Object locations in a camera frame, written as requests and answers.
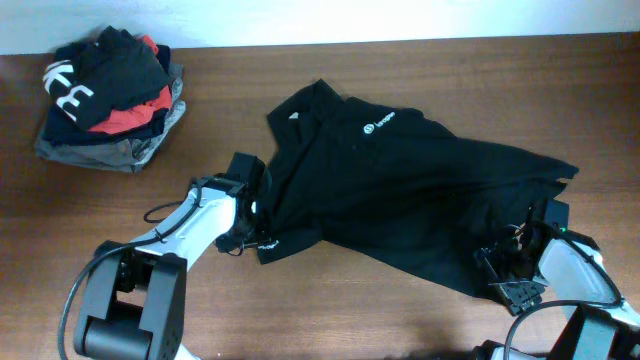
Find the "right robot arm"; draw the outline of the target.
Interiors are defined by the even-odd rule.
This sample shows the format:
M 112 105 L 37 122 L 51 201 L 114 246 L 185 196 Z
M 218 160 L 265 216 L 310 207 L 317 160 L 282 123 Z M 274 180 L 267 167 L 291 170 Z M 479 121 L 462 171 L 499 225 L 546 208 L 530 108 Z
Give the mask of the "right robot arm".
M 568 228 L 569 205 L 532 206 L 512 234 L 475 253 L 489 286 L 515 317 L 503 343 L 487 340 L 471 359 L 637 359 L 639 313 L 608 275 L 593 238 Z M 534 313 L 561 308 L 568 322 L 551 350 L 527 354 L 513 346 Z

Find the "black polo shirt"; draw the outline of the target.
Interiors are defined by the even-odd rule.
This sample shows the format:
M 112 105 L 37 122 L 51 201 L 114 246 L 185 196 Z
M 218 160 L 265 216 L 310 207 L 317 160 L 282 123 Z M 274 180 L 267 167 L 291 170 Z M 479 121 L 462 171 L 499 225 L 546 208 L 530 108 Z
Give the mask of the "black polo shirt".
M 490 298 L 475 252 L 559 195 L 577 168 L 517 147 L 462 138 L 419 110 L 309 85 L 267 117 L 277 143 L 261 201 L 269 264 L 321 241 L 427 281 Z

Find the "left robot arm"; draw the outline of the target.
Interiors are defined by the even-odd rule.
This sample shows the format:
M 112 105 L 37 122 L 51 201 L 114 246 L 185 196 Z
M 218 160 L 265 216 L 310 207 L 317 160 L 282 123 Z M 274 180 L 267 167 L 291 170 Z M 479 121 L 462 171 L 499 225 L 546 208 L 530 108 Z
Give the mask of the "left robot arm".
M 268 243 L 256 204 L 265 164 L 237 152 L 222 174 L 192 179 L 173 212 L 129 243 L 106 241 L 74 282 L 84 292 L 74 351 L 89 359 L 190 359 L 187 275 L 210 246 L 231 256 Z

